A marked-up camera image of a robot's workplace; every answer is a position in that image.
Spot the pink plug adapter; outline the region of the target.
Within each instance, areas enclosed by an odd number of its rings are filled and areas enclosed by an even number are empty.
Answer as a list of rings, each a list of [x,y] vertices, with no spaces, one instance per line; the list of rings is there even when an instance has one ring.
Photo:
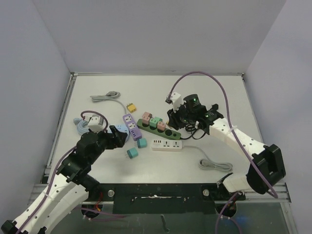
[[[145,125],[149,125],[152,117],[153,115],[151,113],[144,112],[144,114],[142,115],[142,123]]]
[[[164,132],[166,130],[166,124],[162,121],[159,121],[157,123],[157,129]]]

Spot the teal plug adapter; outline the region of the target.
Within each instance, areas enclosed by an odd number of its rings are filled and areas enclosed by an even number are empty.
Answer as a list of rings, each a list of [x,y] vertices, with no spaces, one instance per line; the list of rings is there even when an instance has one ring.
[[[136,148],[131,148],[126,151],[126,156],[130,159],[133,159],[138,156],[138,151]]]
[[[136,141],[136,145],[138,148],[146,148],[147,147],[147,140],[145,138],[140,138]]]

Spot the green plug adapter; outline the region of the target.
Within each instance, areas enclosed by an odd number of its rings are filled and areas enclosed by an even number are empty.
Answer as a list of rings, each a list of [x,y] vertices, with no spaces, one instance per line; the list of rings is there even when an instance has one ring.
[[[157,128],[159,122],[162,122],[162,119],[159,117],[152,117],[149,120],[149,125],[153,128]]]

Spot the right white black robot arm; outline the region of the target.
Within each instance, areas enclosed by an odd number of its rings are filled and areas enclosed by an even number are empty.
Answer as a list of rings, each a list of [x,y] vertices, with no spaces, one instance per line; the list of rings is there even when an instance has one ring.
[[[170,127],[179,130],[191,125],[221,140],[249,162],[247,172],[232,173],[221,179],[217,187],[220,198],[229,199],[236,191],[255,191],[263,195],[271,192],[273,186],[285,177],[280,148],[259,142],[232,126],[218,111],[218,104],[207,109],[200,103],[198,95],[182,98],[177,92],[169,94],[166,102],[172,105],[167,112]]]

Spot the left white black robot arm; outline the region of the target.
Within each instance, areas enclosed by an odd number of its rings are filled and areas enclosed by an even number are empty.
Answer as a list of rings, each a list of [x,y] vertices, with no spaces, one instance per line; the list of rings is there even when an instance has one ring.
[[[47,187],[13,221],[3,223],[5,234],[49,234],[78,204],[99,195],[99,182],[88,173],[105,150],[124,146],[127,134],[114,125],[110,132],[84,133],[76,146],[61,157]]]

